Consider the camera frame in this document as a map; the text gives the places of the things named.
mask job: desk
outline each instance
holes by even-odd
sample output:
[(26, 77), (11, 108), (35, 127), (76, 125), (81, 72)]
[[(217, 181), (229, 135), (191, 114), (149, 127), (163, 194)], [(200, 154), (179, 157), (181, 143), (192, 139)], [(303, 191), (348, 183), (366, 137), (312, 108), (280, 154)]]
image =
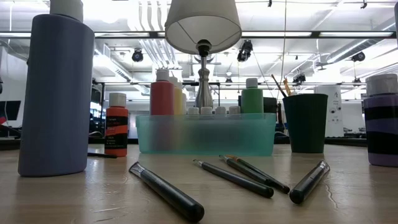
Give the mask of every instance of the desk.
[(204, 206), (202, 224), (398, 223), (398, 169), (370, 166), (366, 148), (325, 146), (319, 155), (292, 154), (289, 145), (275, 145), (272, 157), (244, 157), (291, 187), (323, 158), (330, 173), (298, 206), (278, 191), (263, 198), (192, 163), (203, 159), (236, 172), (216, 156), (148, 155), (129, 146), (128, 157), (89, 158), (79, 174), (21, 178), (18, 151), (2, 151), (0, 223), (187, 223), (127, 171), (138, 159)]

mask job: lavender paint bottle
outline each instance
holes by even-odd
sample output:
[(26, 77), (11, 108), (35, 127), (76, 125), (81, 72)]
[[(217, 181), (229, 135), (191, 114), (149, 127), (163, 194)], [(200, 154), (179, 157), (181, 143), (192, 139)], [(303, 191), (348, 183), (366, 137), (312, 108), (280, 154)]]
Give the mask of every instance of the lavender paint bottle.
[(366, 79), (364, 100), (369, 162), (398, 167), (398, 76), (375, 75)]

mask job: orange paint bottle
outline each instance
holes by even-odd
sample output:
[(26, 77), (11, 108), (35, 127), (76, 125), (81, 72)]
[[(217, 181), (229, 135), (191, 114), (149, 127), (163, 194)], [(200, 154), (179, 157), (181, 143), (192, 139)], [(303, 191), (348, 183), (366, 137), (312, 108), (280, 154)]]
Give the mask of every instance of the orange paint bottle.
[(126, 109), (126, 94), (109, 94), (106, 110), (105, 154), (124, 157), (127, 155), (129, 110)]

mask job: computer monitor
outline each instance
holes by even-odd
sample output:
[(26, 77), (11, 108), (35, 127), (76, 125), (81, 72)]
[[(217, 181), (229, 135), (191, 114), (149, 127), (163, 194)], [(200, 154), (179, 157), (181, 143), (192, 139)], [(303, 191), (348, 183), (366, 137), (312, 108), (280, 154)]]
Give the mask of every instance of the computer monitor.
[(21, 101), (7, 101), (7, 107), (5, 101), (0, 101), (0, 118), (6, 117), (7, 113), (7, 119), (9, 121), (16, 121), (20, 106)]

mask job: white lampshade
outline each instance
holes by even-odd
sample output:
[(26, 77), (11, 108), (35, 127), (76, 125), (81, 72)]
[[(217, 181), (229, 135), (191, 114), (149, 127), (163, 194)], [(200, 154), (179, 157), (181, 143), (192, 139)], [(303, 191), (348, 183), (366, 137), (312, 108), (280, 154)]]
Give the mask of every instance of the white lampshade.
[(210, 42), (213, 54), (242, 37), (235, 0), (173, 0), (165, 28), (167, 42), (186, 54), (198, 54), (200, 40)]

